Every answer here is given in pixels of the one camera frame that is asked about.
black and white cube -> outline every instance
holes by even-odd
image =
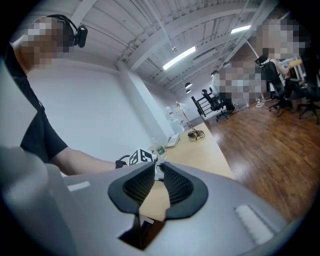
[[[145,150],[138,148],[130,157],[129,157],[129,166],[143,163],[143,162],[153,162],[153,155],[150,150]]]

black t-shirt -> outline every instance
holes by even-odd
[[[49,160],[64,150],[67,144],[50,125],[45,108],[31,89],[27,76],[22,70],[11,45],[8,46],[4,61],[23,95],[37,110],[23,137],[21,147],[40,157],[43,162],[48,163]]]

wooden desk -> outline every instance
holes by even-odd
[[[165,149],[167,160],[233,179],[228,163],[207,126],[201,123],[195,128],[204,131],[205,138],[190,141],[188,138],[190,130],[185,131],[175,147]],[[151,219],[163,221],[166,209],[169,207],[169,195],[165,185],[163,182],[155,181],[139,212]]]

black office chair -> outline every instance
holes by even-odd
[[[224,100],[221,97],[219,97],[218,95],[214,95],[214,94],[212,94],[212,95],[214,95],[213,97],[210,97],[209,94],[208,94],[208,91],[206,89],[202,90],[202,95],[209,102],[209,104],[211,106],[210,108],[211,108],[212,111],[221,111],[219,114],[217,114],[215,116],[215,119],[216,119],[217,122],[219,121],[219,119],[222,116],[224,116],[226,119],[229,119],[227,112],[223,111],[225,103],[224,103]]]
[[[293,111],[293,106],[291,100],[285,99],[286,89],[282,84],[276,65],[269,61],[265,64],[262,64],[268,59],[266,55],[260,56],[255,60],[255,63],[262,68],[262,79],[266,80],[267,90],[271,99],[277,99],[278,102],[268,108],[269,111],[272,109],[277,109],[276,116],[279,117],[279,112],[281,109],[290,108]],[[274,91],[271,91],[270,84],[273,85]]]
[[[316,110],[320,110],[320,106],[316,105],[315,102],[320,101],[320,88],[317,82],[317,74],[319,70],[319,63],[316,58],[316,54],[312,48],[307,48],[301,55],[303,66],[305,69],[305,85],[301,88],[302,97],[306,97],[308,100],[307,104],[299,104],[298,110],[301,107],[305,107],[303,112],[300,113],[299,119],[302,115],[308,111],[312,111],[316,117],[316,124],[319,125],[319,117]]]

plastic bottle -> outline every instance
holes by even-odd
[[[167,156],[166,156],[166,151],[164,149],[163,146],[161,146],[161,144],[156,140],[155,137],[152,138],[156,151],[158,152],[159,156],[163,159],[163,160],[167,160]]]

